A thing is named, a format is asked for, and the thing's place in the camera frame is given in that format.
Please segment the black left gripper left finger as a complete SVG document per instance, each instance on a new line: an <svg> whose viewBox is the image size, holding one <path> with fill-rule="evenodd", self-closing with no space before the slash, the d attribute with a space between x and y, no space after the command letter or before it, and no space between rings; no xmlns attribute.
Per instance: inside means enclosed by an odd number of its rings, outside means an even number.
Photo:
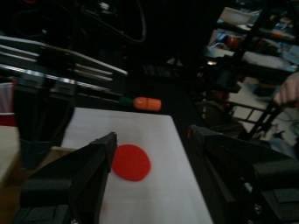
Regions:
<svg viewBox="0 0 299 224"><path fill-rule="evenodd" d="M99 224L116 147L110 133L48 163L24 182L12 224Z"/></svg>

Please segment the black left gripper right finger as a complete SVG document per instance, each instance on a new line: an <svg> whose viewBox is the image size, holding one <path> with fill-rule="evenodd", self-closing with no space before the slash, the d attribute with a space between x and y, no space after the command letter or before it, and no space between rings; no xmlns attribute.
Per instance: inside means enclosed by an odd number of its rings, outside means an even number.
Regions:
<svg viewBox="0 0 299 224"><path fill-rule="evenodd" d="M299 224L299 161L197 125L188 138L218 195L222 224Z"/></svg>

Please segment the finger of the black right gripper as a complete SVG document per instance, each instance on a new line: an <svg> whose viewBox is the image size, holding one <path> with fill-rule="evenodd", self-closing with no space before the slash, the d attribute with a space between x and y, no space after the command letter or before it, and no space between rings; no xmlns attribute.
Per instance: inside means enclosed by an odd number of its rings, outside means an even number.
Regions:
<svg viewBox="0 0 299 224"><path fill-rule="evenodd" d="M46 114L43 97L40 87L16 85L14 112L19 130L20 156L26 170L34 170L40 166L51 149L51 141L40 137Z"/></svg>
<svg viewBox="0 0 299 224"><path fill-rule="evenodd" d="M72 84L56 84L52 97L55 131L51 145L60 146L66 129L71 122L76 105L76 86Z"/></svg>

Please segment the person's bare hand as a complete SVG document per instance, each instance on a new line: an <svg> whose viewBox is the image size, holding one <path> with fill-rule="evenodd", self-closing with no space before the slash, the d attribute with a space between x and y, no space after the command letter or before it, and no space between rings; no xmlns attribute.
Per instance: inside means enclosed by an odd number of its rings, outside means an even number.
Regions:
<svg viewBox="0 0 299 224"><path fill-rule="evenodd" d="M293 73L275 94L279 106L295 107L299 104L299 72Z"/></svg>

